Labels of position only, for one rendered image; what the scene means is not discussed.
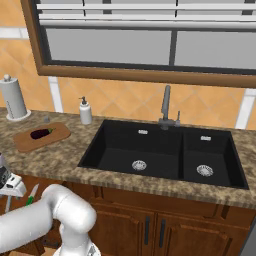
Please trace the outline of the grey dishwasher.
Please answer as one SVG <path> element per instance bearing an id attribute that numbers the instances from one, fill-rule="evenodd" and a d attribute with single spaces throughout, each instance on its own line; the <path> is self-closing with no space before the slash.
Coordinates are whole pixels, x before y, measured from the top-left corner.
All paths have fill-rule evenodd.
<path id="1" fill-rule="evenodd" d="M 251 224 L 248 236 L 245 239 L 239 256 L 256 256 L 256 217 Z"/>

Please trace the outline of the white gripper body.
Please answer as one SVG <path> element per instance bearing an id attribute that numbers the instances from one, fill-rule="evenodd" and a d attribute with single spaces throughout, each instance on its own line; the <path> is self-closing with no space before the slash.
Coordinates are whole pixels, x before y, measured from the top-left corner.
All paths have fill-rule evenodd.
<path id="1" fill-rule="evenodd" d="M 22 178 L 15 174 L 12 174 L 6 184 L 0 189 L 0 195 L 14 197 L 23 197 L 26 192 L 26 186 L 23 183 Z"/>

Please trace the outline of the wooden cutting board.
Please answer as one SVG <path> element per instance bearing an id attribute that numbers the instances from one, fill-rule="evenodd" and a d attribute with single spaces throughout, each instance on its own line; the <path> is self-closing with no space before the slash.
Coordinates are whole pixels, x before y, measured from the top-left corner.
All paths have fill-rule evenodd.
<path id="1" fill-rule="evenodd" d="M 33 139 L 31 137 L 31 133 L 41 129 L 51 129 L 52 132 L 49 135 L 43 136 L 42 138 Z M 66 139 L 70 135 L 71 132 L 64 123 L 54 122 L 44 124 L 36 128 L 31 128 L 25 132 L 20 132 L 13 136 L 13 141 L 19 152 L 28 153 L 46 145 Z"/>

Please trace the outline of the wooden framed window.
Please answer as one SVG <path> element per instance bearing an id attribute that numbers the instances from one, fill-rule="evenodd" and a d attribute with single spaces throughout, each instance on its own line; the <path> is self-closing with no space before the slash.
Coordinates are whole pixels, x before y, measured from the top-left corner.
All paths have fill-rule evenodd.
<path id="1" fill-rule="evenodd" d="M 256 89 L 256 71 L 252 74 L 225 74 L 213 72 L 195 72 L 193 69 L 182 72 L 180 69 L 121 69 L 89 67 L 88 65 L 50 65 L 46 61 L 46 52 L 36 17 L 36 5 L 33 0 L 20 0 L 26 22 L 30 44 L 37 73 L 41 76 L 73 78 L 155 82 L 165 84 L 187 84 L 201 86 L 219 86 Z"/>

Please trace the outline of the purple eggplant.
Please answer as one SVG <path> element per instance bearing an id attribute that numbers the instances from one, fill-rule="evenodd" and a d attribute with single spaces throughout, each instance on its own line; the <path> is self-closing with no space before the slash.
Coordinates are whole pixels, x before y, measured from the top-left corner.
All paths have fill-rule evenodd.
<path id="1" fill-rule="evenodd" d="M 31 132 L 30 136 L 32 139 L 37 140 L 51 134 L 52 132 L 53 132 L 53 128 L 39 129 Z"/>

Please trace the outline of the brown panel under sink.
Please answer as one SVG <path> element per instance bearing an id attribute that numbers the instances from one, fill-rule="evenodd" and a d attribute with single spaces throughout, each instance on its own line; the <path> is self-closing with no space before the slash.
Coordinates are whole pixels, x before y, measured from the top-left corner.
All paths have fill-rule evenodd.
<path id="1" fill-rule="evenodd" d="M 218 206 L 212 203 L 186 200 L 174 197 L 146 194 L 113 188 L 102 188 L 105 200 L 122 205 L 148 208 L 156 211 L 212 218 Z"/>

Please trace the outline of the white soap dispenser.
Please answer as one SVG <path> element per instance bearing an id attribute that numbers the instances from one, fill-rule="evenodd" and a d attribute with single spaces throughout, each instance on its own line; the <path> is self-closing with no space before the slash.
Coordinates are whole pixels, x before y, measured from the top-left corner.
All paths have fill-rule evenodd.
<path id="1" fill-rule="evenodd" d="M 85 97 L 81 97 L 81 103 L 79 107 L 80 120 L 84 125 L 89 125 L 92 123 L 92 111 L 90 104 L 86 101 Z"/>

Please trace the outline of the black double sink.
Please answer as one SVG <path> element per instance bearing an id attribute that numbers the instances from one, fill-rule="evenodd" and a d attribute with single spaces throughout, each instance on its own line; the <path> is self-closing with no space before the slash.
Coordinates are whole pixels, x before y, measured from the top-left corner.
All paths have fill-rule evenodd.
<path id="1" fill-rule="evenodd" d="M 229 131 L 105 120 L 81 158 L 83 168 L 247 189 Z"/>

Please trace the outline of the white window blinds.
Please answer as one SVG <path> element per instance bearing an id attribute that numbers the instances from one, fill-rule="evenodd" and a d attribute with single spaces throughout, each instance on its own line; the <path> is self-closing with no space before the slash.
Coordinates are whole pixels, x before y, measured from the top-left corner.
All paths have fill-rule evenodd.
<path id="1" fill-rule="evenodd" d="M 36 11 L 43 26 L 256 30 L 256 3 L 40 3 Z"/>

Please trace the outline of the grey tap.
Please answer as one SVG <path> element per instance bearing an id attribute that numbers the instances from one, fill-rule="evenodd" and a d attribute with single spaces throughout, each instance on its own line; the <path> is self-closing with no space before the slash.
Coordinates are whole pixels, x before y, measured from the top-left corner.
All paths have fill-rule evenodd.
<path id="1" fill-rule="evenodd" d="M 170 92 L 171 87 L 169 85 L 165 86 L 163 102 L 161 113 L 163 117 L 159 119 L 158 124 L 163 130 L 168 130 L 170 127 L 179 127 L 180 126 L 180 114 L 177 114 L 177 119 L 172 120 L 168 118 L 169 115 L 169 103 L 170 103 Z"/>

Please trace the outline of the white paper towel roll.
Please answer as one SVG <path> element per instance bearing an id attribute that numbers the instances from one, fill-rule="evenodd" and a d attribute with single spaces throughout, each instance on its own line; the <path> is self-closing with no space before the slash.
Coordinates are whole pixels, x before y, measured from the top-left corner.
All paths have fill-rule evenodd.
<path id="1" fill-rule="evenodd" d="M 22 121 L 31 115 L 31 111 L 26 108 L 17 78 L 5 74 L 0 80 L 0 89 L 7 108 L 6 118 L 9 121 Z"/>

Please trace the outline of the brown cupboard door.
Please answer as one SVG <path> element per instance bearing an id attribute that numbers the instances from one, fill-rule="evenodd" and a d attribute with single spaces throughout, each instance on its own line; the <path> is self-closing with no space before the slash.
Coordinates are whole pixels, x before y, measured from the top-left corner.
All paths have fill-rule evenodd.
<path id="1" fill-rule="evenodd" d="M 102 256 L 152 256 L 154 213 L 134 207 L 93 202 L 97 220 L 89 232 Z M 150 216 L 148 245 L 144 244 L 146 216 Z"/>
<path id="2" fill-rule="evenodd" d="M 166 220 L 159 247 L 161 220 Z M 238 256 L 247 229 L 205 220 L 159 214 L 154 256 Z"/>

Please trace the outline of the green handled knife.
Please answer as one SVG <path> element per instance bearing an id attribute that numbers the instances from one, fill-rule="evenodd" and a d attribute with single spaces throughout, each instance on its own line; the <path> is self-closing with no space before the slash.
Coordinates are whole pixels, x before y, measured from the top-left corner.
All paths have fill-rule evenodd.
<path id="1" fill-rule="evenodd" d="M 27 202 L 26 202 L 26 206 L 33 203 L 34 197 L 35 197 L 36 192 L 37 192 L 37 190 L 38 190 L 38 187 L 39 187 L 39 184 L 36 184 L 36 185 L 33 187 L 33 189 L 32 189 L 32 191 L 31 191 L 30 195 L 28 196 L 28 199 L 27 199 Z"/>

